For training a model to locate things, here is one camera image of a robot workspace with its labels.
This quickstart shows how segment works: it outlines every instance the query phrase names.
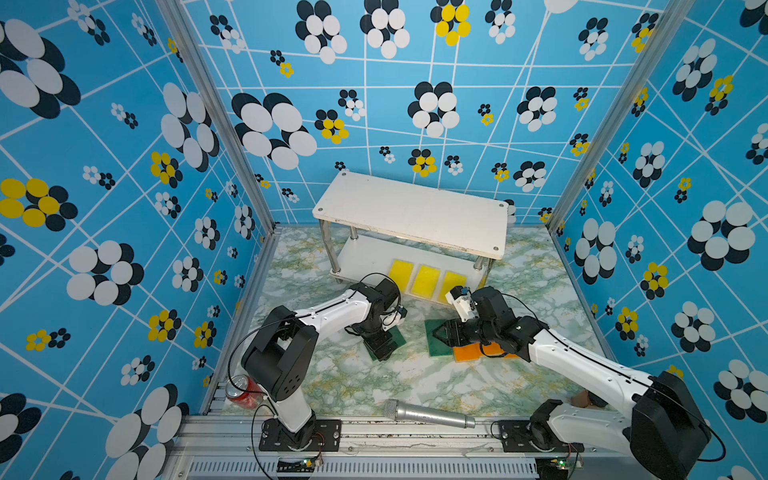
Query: white shelf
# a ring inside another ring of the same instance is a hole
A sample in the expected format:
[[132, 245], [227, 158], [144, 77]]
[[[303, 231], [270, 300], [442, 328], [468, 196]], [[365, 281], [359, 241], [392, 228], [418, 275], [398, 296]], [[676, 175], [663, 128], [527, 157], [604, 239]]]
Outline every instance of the white shelf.
[[[439, 301], [440, 289], [446, 271], [466, 276], [466, 286], [474, 291], [480, 284], [486, 268], [484, 266], [483, 270], [478, 272], [473, 267], [474, 263], [469, 260], [448, 257], [442, 253], [420, 250], [360, 234], [357, 240], [347, 239], [344, 248], [339, 253], [341, 271], [339, 273], [332, 273], [332, 275], [355, 282], [360, 281], [360, 279], [371, 272], [380, 272], [388, 275], [395, 260], [413, 263], [413, 271], [408, 281], [408, 288], [401, 292], [403, 295], [410, 295], [411, 285], [421, 265], [431, 266], [440, 270], [440, 277], [438, 278], [432, 298], [424, 299], [431, 300], [432, 302]], [[376, 285], [381, 280], [382, 277], [372, 275], [366, 279], [366, 283]]]
[[490, 198], [339, 172], [312, 213], [319, 220], [500, 260], [507, 206]]

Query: microphone head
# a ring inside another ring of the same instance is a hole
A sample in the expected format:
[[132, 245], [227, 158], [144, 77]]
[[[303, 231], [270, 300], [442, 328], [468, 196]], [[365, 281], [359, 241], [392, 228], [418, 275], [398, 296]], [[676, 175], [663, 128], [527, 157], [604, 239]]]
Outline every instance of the microphone head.
[[384, 402], [384, 416], [397, 420], [397, 400], [388, 399]]

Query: red soda can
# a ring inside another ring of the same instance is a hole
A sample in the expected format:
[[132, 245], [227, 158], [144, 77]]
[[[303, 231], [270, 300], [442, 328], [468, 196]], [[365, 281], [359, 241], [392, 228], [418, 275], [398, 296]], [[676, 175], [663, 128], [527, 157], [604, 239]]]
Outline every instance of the red soda can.
[[259, 386], [247, 375], [235, 375], [232, 377], [232, 381], [227, 384], [225, 389], [227, 398], [245, 410], [253, 410], [263, 397], [262, 390]]

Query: shelf lower board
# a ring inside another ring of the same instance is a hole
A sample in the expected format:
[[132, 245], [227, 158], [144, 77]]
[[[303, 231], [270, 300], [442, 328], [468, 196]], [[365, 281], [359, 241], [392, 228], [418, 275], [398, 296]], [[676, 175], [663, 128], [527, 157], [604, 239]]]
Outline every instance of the shelf lower board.
[[[365, 275], [374, 272], [388, 275], [395, 260], [413, 263], [413, 271], [408, 281], [408, 288], [402, 291], [403, 295], [411, 295], [411, 287], [422, 265], [440, 270], [440, 277], [438, 278], [432, 298], [421, 296], [417, 296], [417, 298], [441, 304], [445, 304], [445, 301], [440, 301], [439, 298], [442, 282], [445, 279], [445, 272], [466, 276], [466, 286], [474, 291], [480, 284], [485, 268], [487, 268], [484, 266], [482, 270], [477, 271], [475, 270], [474, 262], [469, 260], [448, 257], [442, 253], [420, 250], [360, 234], [357, 240], [347, 239], [344, 248], [339, 253], [341, 271], [339, 273], [332, 273], [332, 275], [351, 281], [359, 281]], [[380, 281], [380, 278], [371, 276], [366, 280], [366, 283], [375, 284]]]

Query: robotic arm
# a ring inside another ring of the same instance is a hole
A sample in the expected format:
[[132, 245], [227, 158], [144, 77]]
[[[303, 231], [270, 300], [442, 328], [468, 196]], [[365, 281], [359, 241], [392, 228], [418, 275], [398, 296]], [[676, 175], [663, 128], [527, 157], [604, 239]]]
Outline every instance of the robotic arm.
[[280, 436], [294, 450], [304, 449], [315, 432], [315, 412], [301, 390], [315, 345], [345, 329], [361, 336], [373, 355], [383, 361], [397, 348], [391, 328], [402, 323], [407, 310], [396, 305], [397, 285], [384, 279], [372, 287], [362, 282], [343, 294], [305, 310], [273, 309], [243, 354], [241, 365], [272, 400], [280, 421]]
[[531, 416], [534, 445], [583, 442], [633, 455], [658, 478], [684, 479], [711, 438], [683, 381], [668, 372], [651, 376], [571, 343], [530, 316], [516, 316], [487, 286], [474, 293], [457, 286], [446, 294], [460, 318], [432, 335], [448, 346], [496, 342], [505, 352], [553, 369], [585, 387], [617, 412], [579, 409], [549, 399]]

